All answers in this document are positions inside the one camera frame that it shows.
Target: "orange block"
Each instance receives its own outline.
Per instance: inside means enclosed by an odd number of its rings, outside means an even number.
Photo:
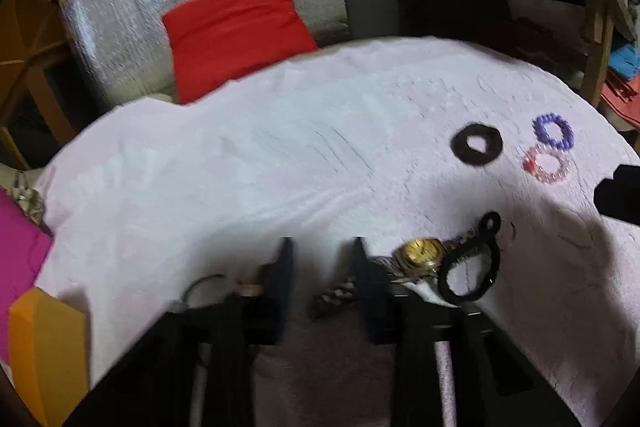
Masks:
[[[44,427],[60,427],[88,392],[86,318],[39,288],[9,308],[18,395]]]

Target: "brown hair tie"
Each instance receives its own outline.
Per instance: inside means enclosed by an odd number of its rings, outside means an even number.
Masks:
[[[486,152],[480,152],[469,146],[470,136],[479,136],[486,143]],[[451,140],[451,150],[462,163],[479,167],[494,161],[502,153],[502,136],[495,127],[481,123],[472,123],[459,131]]]

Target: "gold watch dial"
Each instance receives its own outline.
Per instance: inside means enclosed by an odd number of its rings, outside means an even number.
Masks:
[[[404,259],[415,267],[437,268],[445,253],[444,245],[432,237],[413,239],[402,247]]]

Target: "purple bracelet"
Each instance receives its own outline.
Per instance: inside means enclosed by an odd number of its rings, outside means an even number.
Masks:
[[[561,140],[554,140],[545,129],[547,123],[555,123],[562,132]],[[540,143],[553,147],[559,151],[568,151],[574,148],[574,132],[569,123],[560,115],[550,112],[541,114],[533,121],[533,132]]]

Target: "black hair tie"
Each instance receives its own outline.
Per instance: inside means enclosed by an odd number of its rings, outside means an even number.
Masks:
[[[500,269],[500,248],[495,242],[495,235],[500,230],[500,214],[497,212],[489,212],[484,214],[478,226],[478,235],[469,239],[452,252],[444,256],[440,268],[438,269],[438,292],[448,303],[460,306],[465,302],[477,301],[481,298],[491,286],[494,285],[495,278]],[[482,282],[472,292],[466,295],[458,295],[454,293],[449,286],[447,277],[451,269],[458,263],[468,259],[473,249],[478,249],[486,244],[491,253],[491,266],[482,279]]]
[[[467,139],[479,136],[486,142],[486,152],[469,147]],[[451,140],[451,150],[462,163],[479,167],[494,161],[502,153],[502,136],[495,127],[472,123],[459,131]]]

